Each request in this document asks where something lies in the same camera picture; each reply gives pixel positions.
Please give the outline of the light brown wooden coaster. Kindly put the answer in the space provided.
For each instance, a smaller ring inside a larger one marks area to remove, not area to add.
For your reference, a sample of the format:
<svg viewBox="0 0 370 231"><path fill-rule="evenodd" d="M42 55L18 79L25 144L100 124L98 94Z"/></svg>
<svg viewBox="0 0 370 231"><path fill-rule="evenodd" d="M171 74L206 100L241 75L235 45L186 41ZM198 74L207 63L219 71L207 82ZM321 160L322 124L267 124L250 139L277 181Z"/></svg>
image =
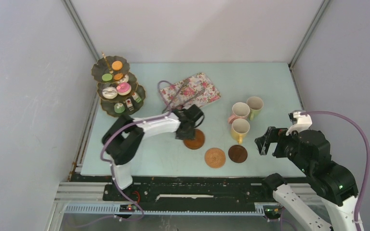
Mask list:
<svg viewBox="0 0 370 231"><path fill-rule="evenodd" d="M205 143L205 135L200 129L195 129L195 138L183 140L184 145L191 150L201 148Z"/></svg>

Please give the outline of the yellow mug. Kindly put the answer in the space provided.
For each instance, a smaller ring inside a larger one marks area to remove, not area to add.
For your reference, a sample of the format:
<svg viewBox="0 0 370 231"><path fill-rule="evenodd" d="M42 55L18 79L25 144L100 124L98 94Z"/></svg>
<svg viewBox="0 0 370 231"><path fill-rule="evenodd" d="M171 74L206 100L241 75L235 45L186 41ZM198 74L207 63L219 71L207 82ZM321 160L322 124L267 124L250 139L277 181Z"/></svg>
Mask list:
<svg viewBox="0 0 370 231"><path fill-rule="evenodd" d="M231 124L231 137L238 144L242 144L244 138L250 131L250 123L243 118L235 119Z"/></svg>

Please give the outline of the dark brown wooden coaster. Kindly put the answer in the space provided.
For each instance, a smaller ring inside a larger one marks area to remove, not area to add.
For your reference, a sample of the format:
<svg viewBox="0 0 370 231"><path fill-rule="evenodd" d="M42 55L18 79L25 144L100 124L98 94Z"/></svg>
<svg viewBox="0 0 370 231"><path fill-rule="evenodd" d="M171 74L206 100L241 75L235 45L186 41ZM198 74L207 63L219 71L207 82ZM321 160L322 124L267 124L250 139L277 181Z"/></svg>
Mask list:
<svg viewBox="0 0 370 231"><path fill-rule="evenodd" d="M241 145L233 145L228 150L228 156L235 163L243 163L247 160L248 152Z"/></svg>

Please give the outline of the green mug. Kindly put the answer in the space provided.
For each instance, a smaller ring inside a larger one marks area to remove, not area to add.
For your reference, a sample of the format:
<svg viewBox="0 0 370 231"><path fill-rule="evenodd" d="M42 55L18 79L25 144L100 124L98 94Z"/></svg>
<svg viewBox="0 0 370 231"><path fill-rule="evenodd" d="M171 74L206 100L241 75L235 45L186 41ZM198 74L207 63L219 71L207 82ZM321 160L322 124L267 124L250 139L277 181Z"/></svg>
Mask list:
<svg viewBox="0 0 370 231"><path fill-rule="evenodd" d="M260 97L251 96L247 99L246 104L250 108L249 120L253 120L264 107L264 102Z"/></svg>

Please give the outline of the woven rattan coaster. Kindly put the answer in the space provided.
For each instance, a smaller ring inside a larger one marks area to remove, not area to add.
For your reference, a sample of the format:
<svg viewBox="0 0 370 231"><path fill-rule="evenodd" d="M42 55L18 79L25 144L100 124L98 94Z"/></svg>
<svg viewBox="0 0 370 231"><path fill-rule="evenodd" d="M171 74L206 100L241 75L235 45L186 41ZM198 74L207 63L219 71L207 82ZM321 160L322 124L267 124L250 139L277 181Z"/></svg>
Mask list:
<svg viewBox="0 0 370 231"><path fill-rule="evenodd" d="M221 168L225 165L226 156L219 148L210 148L204 156L205 163L211 168Z"/></svg>

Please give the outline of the pink mug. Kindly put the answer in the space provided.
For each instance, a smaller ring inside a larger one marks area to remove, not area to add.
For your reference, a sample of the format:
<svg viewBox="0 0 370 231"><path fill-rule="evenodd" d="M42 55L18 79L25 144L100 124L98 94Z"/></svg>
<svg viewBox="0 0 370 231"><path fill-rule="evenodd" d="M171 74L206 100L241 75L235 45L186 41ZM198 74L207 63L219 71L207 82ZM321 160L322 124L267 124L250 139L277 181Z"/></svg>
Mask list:
<svg viewBox="0 0 370 231"><path fill-rule="evenodd" d="M246 119L250 115L250 107L243 102L235 103L232 106L232 115L228 118L228 124L232 124L235 119L242 118Z"/></svg>

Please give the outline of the metal serving tongs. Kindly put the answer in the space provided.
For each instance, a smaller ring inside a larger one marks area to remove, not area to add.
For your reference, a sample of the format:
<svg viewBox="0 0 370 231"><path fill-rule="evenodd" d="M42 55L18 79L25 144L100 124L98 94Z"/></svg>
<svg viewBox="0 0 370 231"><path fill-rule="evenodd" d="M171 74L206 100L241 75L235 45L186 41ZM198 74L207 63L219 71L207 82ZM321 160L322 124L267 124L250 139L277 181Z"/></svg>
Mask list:
<svg viewBox="0 0 370 231"><path fill-rule="evenodd" d="M173 109L183 109L196 104L198 107L198 97L205 93L205 88L202 84L197 84L190 78L186 78L177 84L169 84L168 87L159 89L160 95L165 104L163 113Z"/></svg>

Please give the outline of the green layered cake slice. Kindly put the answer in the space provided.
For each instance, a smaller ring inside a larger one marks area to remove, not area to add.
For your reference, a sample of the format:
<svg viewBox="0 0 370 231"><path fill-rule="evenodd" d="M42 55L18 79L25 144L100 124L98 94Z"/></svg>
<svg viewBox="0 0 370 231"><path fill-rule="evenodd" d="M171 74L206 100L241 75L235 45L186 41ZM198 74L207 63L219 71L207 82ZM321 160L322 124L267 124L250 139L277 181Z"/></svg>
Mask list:
<svg viewBox="0 0 370 231"><path fill-rule="evenodd" d="M142 101L142 98L139 96L139 94L138 94L137 92L134 92L134 93L132 94L132 98L133 98L133 100L134 100L135 102L137 102L137 103L140 103L140 102Z"/></svg>

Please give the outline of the chocolate cake slice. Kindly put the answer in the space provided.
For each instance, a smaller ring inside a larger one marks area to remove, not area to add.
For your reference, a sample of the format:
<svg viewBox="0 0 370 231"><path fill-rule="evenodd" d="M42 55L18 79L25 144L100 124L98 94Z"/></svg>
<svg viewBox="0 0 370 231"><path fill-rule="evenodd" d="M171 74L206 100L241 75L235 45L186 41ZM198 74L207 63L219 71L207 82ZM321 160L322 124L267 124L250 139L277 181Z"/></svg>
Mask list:
<svg viewBox="0 0 370 231"><path fill-rule="evenodd" d="M133 103L132 103L132 100L131 99L126 99L125 100L125 103L126 103L126 106L128 108L129 111L133 111L134 110L134 106L133 106Z"/></svg>

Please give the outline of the green round cake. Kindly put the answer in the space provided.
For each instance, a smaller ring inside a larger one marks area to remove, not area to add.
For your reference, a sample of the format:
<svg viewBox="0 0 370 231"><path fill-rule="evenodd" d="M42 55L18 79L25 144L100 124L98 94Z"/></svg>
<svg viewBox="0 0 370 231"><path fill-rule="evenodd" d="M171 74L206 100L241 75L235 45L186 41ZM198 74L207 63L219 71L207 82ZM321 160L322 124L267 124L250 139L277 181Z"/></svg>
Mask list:
<svg viewBox="0 0 370 231"><path fill-rule="evenodd" d="M117 114L121 114L125 111L125 106L123 103L116 103L114 104L114 112Z"/></svg>

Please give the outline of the pink frosted donut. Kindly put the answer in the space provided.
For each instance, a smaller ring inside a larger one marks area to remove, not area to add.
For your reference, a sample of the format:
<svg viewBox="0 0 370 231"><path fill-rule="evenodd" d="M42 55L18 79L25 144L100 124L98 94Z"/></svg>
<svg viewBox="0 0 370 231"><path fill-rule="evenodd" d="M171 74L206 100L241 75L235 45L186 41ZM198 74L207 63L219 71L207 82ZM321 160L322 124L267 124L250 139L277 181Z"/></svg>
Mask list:
<svg viewBox="0 0 370 231"><path fill-rule="evenodd" d="M124 96L131 92L132 87L128 82L123 82L117 85L116 90L118 95Z"/></svg>

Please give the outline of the white chocolate-drizzled donut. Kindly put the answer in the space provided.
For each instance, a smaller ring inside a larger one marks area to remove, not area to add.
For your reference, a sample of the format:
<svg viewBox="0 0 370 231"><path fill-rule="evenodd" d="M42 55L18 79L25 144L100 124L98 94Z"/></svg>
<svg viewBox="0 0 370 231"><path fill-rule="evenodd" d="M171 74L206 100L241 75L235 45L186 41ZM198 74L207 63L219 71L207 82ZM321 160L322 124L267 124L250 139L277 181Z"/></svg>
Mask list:
<svg viewBox="0 0 370 231"><path fill-rule="evenodd" d="M118 91L116 87L106 87L102 90L102 96L105 99L114 99L118 96Z"/></svg>
<svg viewBox="0 0 370 231"><path fill-rule="evenodd" d="M123 82L128 82L128 81L129 81L129 75L126 74L119 82L123 83Z"/></svg>

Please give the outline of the small orange macaron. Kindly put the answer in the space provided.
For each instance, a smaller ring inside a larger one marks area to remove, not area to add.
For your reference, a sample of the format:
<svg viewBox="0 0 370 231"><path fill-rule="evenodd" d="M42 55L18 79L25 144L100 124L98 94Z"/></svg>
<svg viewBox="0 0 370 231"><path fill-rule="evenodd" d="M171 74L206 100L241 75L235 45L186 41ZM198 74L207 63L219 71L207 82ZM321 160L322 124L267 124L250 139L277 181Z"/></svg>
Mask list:
<svg viewBox="0 0 370 231"><path fill-rule="evenodd" d="M122 79L124 77L124 74L122 74L122 73L118 73L118 74L115 74L114 75L114 77L113 77L113 79L115 80L115 81L119 81L120 79Z"/></svg>

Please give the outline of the orange round biscuit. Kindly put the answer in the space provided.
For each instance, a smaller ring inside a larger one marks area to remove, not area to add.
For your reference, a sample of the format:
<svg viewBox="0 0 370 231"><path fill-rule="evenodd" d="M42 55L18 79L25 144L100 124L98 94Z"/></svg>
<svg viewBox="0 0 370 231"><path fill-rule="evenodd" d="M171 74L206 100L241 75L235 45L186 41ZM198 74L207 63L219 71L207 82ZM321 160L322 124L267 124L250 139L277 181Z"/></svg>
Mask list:
<svg viewBox="0 0 370 231"><path fill-rule="evenodd" d="M114 61L111 65L112 69L115 71L119 71L123 67L123 63L121 61Z"/></svg>

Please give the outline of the green macaron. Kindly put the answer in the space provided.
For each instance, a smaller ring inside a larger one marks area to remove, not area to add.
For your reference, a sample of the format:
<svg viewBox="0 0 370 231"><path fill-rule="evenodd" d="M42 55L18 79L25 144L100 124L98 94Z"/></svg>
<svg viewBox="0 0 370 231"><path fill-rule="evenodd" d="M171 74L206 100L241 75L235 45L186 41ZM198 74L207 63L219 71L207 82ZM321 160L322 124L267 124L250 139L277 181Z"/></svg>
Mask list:
<svg viewBox="0 0 370 231"><path fill-rule="evenodd" d="M103 74L102 75L102 81L104 81L104 82L111 81L112 79L113 79L113 75L110 74L110 73L107 73L107 74Z"/></svg>

